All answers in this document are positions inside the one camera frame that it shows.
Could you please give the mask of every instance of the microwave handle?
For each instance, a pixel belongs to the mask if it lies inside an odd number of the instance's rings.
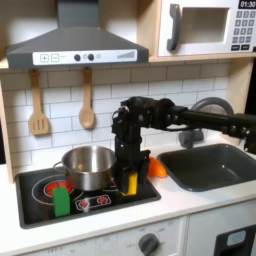
[[[169,52],[175,51],[177,49],[180,39],[181,13],[179,4],[171,4],[170,15],[173,18],[173,30],[172,39],[167,40],[167,50]]]

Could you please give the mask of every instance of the gray sink basin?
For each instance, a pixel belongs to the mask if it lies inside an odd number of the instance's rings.
[[[227,144],[185,149],[157,157],[182,188],[194,192],[256,179],[256,161]]]

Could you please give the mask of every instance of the wooden spatula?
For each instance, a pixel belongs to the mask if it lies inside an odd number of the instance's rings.
[[[47,134],[49,132],[49,122],[47,117],[42,113],[41,109],[41,98],[40,98],[40,87],[39,78],[40,73],[37,70],[32,70],[29,72],[32,94],[33,94],[33,104],[34,113],[29,120],[30,132],[33,135]]]
[[[95,115],[92,110],[92,70],[84,70],[84,105],[80,111],[80,123],[85,129],[92,129],[95,125]]]

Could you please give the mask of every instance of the stove knob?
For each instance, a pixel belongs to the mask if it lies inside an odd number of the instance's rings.
[[[75,59],[76,61],[80,61],[80,60],[81,60],[81,56],[80,56],[79,54],[76,54],[76,55],[74,56],[74,59]]]
[[[143,255],[149,256],[159,246],[159,240],[154,234],[146,234],[139,241],[139,248]]]
[[[89,54],[89,55],[88,55],[88,59],[89,59],[90,61],[93,61],[93,60],[94,60],[94,55],[93,55],[93,54]]]

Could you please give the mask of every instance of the digital clock display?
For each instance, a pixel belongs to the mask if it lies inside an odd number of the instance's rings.
[[[239,9],[256,9],[256,0],[239,0]]]

